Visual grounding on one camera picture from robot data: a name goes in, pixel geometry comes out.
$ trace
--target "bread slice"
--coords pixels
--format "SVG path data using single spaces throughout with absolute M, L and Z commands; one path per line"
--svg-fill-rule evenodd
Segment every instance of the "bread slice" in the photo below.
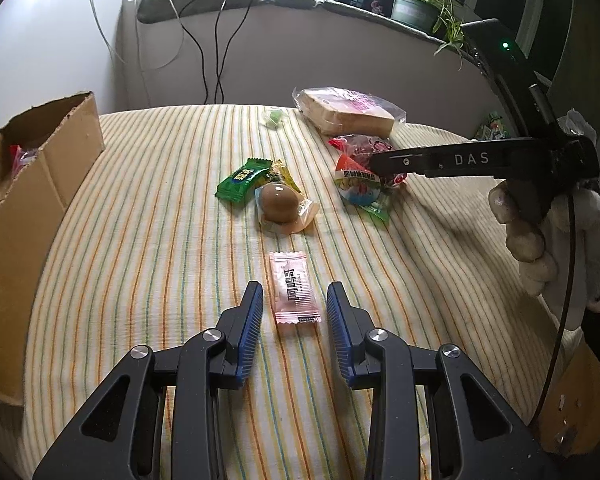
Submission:
M 302 113 L 328 136 L 361 134 L 387 139 L 394 117 L 365 94 L 339 88 L 302 90 L 296 97 Z

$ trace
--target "black device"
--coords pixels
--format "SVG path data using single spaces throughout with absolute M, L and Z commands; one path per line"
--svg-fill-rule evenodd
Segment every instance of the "black device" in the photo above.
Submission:
M 498 20 L 467 23 L 462 29 L 519 136 L 375 153 L 370 169 L 380 176 L 506 178 L 520 216 L 533 224 L 544 218 L 555 196 L 576 184 L 598 190 L 600 166 L 594 143 L 560 129 L 535 73 L 507 29 Z
M 416 385 L 425 387 L 433 480 L 554 480 L 558 473 L 513 409 L 456 345 L 407 345 L 351 306 L 340 282 L 327 291 L 340 373 L 372 388 L 365 480 L 420 478 Z
M 249 282 L 240 305 L 225 310 L 215 328 L 176 348 L 132 348 L 62 430 L 33 479 L 158 480 L 167 386 L 176 386 L 173 478 L 226 478 L 218 389 L 237 390 L 250 374 L 262 300 L 262 286 Z

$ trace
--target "chocolate egg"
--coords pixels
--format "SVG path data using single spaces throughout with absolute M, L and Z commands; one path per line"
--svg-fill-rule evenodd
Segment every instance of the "chocolate egg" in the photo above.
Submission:
M 298 194 L 289 186 L 271 182 L 262 186 L 260 207 L 270 222 L 287 224 L 298 218 Z

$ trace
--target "white wall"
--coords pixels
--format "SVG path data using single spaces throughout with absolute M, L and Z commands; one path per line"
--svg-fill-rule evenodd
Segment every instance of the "white wall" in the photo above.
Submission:
M 122 0 L 95 0 L 115 42 Z M 88 0 L 4 0 L 0 6 L 0 127 L 34 105 L 92 90 L 98 110 L 126 107 Z
M 111 60 L 88 0 L 4 0 L 0 6 L 0 127 L 31 106 L 78 91 L 96 94 L 100 113 L 148 105 L 139 77 L 133 0 L 95 0 L 104 33 L 126 60 Z M 244 10 L 222 14 L 226 44 Z M 185 24 L 206 54 L 215 85 L 215 13 Z M 167 62 L 178 50 L 177 22 L 139 24 L 143 65 Z M 388 28 L 324 11 L 255 7 L 232 43 L 224 72 L 226 101 L 292 105 L 294 87 L 344 86 L 371 92 L 407 110 L 408 120 L 470 136 L 500 104 L 475 67 L 433 44 Z M 146 73 L 151 104 L 204 100 L 200 54 L 189 38 L 178 59 Z
M 216 82 L 216 15 L 210 12 L 183 19 L 204 50 L 211 95 Z M 222 13 L 220 57 L 243 15 L 244 9 Z M 130 23 L 125 20 L 125 28 Z M 139 33 L 145 69 L 168 62 L 182 40 L 176 20 L 141 23 Z M 131 34 L 135 36 L 135 31 L 125 30 L 126 38 Z M 185 41 L 173 62 L 145 74 L 153 106 L 204 101 L 200 53 L 188 37 Z M 486 115 L 502 112 L 502 106 L 477 67 L 465 61 L 458 70 L 460 58 L 446 51 L 433 56 L 436 47 L 323 9 L 253 7 L 226 58 L 222 76 L 226 102 L 292 106 L 294 88 L 341 86 L 394 102 L 407 111 L 409 122 L 472 136 Z M 135 56 L 135 46 L 125 43 L 125 58 Z M 131 107 L 147 106 L 137 65 L 129 64 L 128 69 Z

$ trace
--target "black cable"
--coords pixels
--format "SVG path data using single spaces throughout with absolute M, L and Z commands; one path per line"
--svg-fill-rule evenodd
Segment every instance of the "black cable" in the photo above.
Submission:
M 546 400 L 546 395 L 549 392 L 549 385 L 551 384 L 551 378 L 554 375 L 555 364 L 558 361 L 558 354 L 560 353 L 560 346 L 562 345 L 562 335 L 564 334 L 564 326 L 567 323 L 567 314 L 569 312 L 569 304 L 571 303 L 571 289 L 573 288 L 573 273 L 575 268 L 576 260 L 576 213 L 573 205 L 573 195 L 567 194 L 567 204 L 569 207 L 569 273 L 567 275 L 567 287 L 564 291 L 564 304 L 562 305 L 562 315 L 560 316 L 560 325 L 558 326 L 558 333 L 555 336 L 554 352 L 551 355 L 551 361 L 549 362 L 549 369 L 546 373 L 546 379 L 544 380 L 544 386 L 542 386 L 542 392 L 540 393 L 540 399 L 538 399 L 538 405 L 536 406 L 536 412 L 531 417 L 530 427 L 538 421 L 540 411 Z
M 214 104 L 218 103 L 218 88 L 220 88 L 220 95 L 222 96 L 222 104 L 224 104 L 224 89 L 222 88 L 222 83 L 220 82 L 220 55 L 218 52 L 218 22 L 220 21 L 220 14 L 224 10 L 224 6 L 226 5 L 226 0 L 222 0 L 222 5 L 220 6 L 220 10 L 218 10 L 218 15 L 216 16 L 216 24 L 214 26 L 214 41 L 216 44 L 216 90 L 214 91 Z
M 222 72 L 224 72 L 224 62 L 226 61 L 226 55 L 229 52 L 229 45 L 231 45 L 231 42 L 233 41 L 234 37 L 236 34 L 238 34 L 238 31 L 240 31 L 240 28 L 244 25 L 245 20 L 247 19 L 247 16 L 249 15 L 249 11 L 251 10 L 251 6 L 253 5 L 255 0 L 249 0 L 249 5 L 247 5 L 247 10 L 244 13 L 244 16 L 242 17 L 242 21 L 239 23 L 238 27 L 234 30 L 234 33 L 231 35 L 231 37 L 229 38 L 229 41 L 226 42 L 226 47 L 224 48 L 224 55 L 222 56 L 222 63 L 220 64 L 220 72 L 218 73 L 218 82 L 220 82 L 220 79 L 222 77 Z M 216 54 L 218 53 L 218 35 L 216 34 Z M 224 95 L 222 96 L 222 104 L 224 104 Z
M 196 44 L 198 50 L 200 51 L 200 60 L 202 63 L 202 82 L 205 85 L 205 102 L 203 104 L 206 105 L 206 102 L 209 99 L 209 86 L 206 84 L 206 75 L 205 75 L 205 53 L 202 50 L 202 47 L 200 46 L 200 44 L 198 43 L 198 40 L 196 38 L 193 37 L 193 34 L 191 34 L 187 28 L 184 26 L 184 24 L 182 23 L 182 13 L 184 12 L 184 10 L 189 7 L 193 2 L 195 2 L 196 0 L 190 0 L 184 7 L 182 7 L 180 9 L 180 12 L 178 13 L 178 20 L 180 21 L 180 26 L 182 27 L 182 30 L 184 32 L 186 32 L 189 37 L 193 40 L 193 42 Z
M 201 59 L 201 63 L 202 63 L 202 82 L 205 85 L 205 102 L 203 102 L 203 105 L 206 105 L 206 102 L 209 99 L 209 87 L 206 84 L 206 76 L 205 76 L 205 53 L 202 50 L 202 47 L 200 46 L 200 44 L 198 43 L 198 40 L 193 37 L 193 34 L 191 34 L 184 25 L 182 26 L 182 30 L 184 30 L 189 35 L 189 37 L 193 40 L 193 42 L 196 44 L 198 50 L 200 51 L 200 59 Z

